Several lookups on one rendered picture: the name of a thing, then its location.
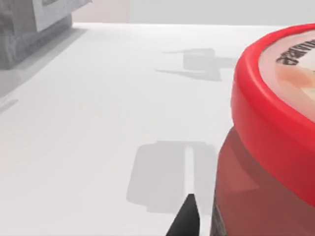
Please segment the red jar with red lid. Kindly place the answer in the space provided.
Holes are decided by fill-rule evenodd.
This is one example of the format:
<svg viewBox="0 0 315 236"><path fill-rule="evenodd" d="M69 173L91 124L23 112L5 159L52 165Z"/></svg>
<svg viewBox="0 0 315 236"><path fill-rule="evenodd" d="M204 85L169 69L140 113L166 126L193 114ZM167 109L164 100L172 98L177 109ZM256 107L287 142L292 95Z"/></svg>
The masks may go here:
<svg viewBox="0 0 315 236"><path fill-rule="evenodd" d="M315 236L315 23L237 61L209 236Z"/></svg>

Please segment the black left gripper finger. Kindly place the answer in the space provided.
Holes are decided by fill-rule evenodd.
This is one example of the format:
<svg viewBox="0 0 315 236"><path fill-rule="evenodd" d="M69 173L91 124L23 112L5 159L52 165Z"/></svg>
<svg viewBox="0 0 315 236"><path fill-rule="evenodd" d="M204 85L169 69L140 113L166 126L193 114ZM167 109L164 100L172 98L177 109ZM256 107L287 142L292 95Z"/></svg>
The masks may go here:
<svg viewBox="0 0 315 236"><path fill-rule="evenodd" d="M200 215L195 195L187 195L165 236L199 236Z"/></svg>

